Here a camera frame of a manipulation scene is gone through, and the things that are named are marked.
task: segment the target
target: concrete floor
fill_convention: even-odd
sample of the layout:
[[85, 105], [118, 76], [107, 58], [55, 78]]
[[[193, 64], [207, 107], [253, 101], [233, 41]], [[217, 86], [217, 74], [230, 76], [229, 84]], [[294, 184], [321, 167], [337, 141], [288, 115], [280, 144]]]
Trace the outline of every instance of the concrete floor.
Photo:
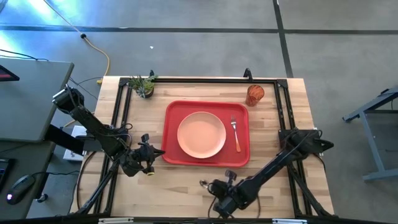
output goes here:
[[[272, 0], [69, 0], [50, 1], [72, 23], [93, 27], [173, 27], [276, 29]], [[285, 29], [398, 29], [394, 0], [279, 0]], [[64, 26], [41, 0], [8, 0], [1, 25]], [[278, 34], [88, 32], [90, 40], [111, 58], [109, 75], [147, 74], [240, 77], [246, 67], [255, 77], [286, 77]], [[286, 35], [293, 75], [304, 78], [312, 115], [324, 138], [335, 143], [325, 153], [326, 175], [335, 213], [345, 218], [397, 223], [398, 179], [364, 183], [376, 166], [362, 125], [341, 117], [398, 84], [398, 35]], [[73, 62], [77, 82], [100, 77], [103, 55], [76, 32], [0, 30], [2, 49], [49, 60]], [[98, 95], [95, 80], [83, 86]], [[96, 100], [82, 92], [86, 106]], [[69, 121], [56, 113], [53, 124]], [[78, 169], [59, 160], [57, 148], [49, 169]], [[49, 178], [51, 200], [34, 202], [28, 217], [68, 212], [75, 177]]]

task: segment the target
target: small succulent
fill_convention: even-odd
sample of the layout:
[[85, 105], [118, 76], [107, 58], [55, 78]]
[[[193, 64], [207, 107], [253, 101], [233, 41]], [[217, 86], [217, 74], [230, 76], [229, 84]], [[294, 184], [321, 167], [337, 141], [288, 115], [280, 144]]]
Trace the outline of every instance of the small succulent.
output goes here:
[[129, 80], [129, 87], [135, 90], [140, 97], [145, 98], [146, 93], [149, 93], [154, 89], [155, 83], [152, 81], [157, 77], [158, 75], [155, 75], [152, 70], [150, 71], [148, 78], [142, 78], [140, 75], [137, 77], [131, 77]]

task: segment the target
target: red tray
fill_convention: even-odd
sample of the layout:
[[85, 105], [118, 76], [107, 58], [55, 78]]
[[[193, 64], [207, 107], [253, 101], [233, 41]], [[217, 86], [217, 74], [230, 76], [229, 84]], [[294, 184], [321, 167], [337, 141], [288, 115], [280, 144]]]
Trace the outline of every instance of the red tray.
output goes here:
[[[186, 116], [198, 111], [206, 111], [216, 115], [223, 122], [226, 130], [226, 141], [221, 151], [206, 159], [189, 156], [182, 150], [177, 140], [177, 129], [181, 121]], [[235, 135], [231, 125], [232, 114], [236, 118], [236, 132], [241, 152], [236, 152]], [[165, 151], [163, 159], [171, 164], [242, 167], [249, 162], [250, 158], [248, 111], [238, 103], [174, 101], [166, 109], [162, 149]]]

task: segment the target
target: black mouse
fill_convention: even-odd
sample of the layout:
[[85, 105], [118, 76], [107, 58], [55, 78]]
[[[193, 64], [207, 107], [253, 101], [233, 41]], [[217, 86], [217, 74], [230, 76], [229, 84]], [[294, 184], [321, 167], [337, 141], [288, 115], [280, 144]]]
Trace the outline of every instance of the black mouse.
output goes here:
[[7, 203], [15, 205], [19, 203], [25, 196], [26, 192], [35, 183], [32, 175], [25, 175], [15, 182], [7, 193]]

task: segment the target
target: metal fork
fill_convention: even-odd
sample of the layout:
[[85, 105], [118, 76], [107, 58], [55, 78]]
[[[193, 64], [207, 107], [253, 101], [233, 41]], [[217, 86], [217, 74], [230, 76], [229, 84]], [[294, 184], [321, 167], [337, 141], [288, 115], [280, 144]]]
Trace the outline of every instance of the metal fork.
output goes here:
[[234, 128], [234, 132], [235, 132], [236, 151], [241, 152], [241, 147], [239, 146], [238, 136], [236, 135], [236, 120], [235, 120], [234, 115], [231, 115], [231, 125], [232, 125], [232, 128]]

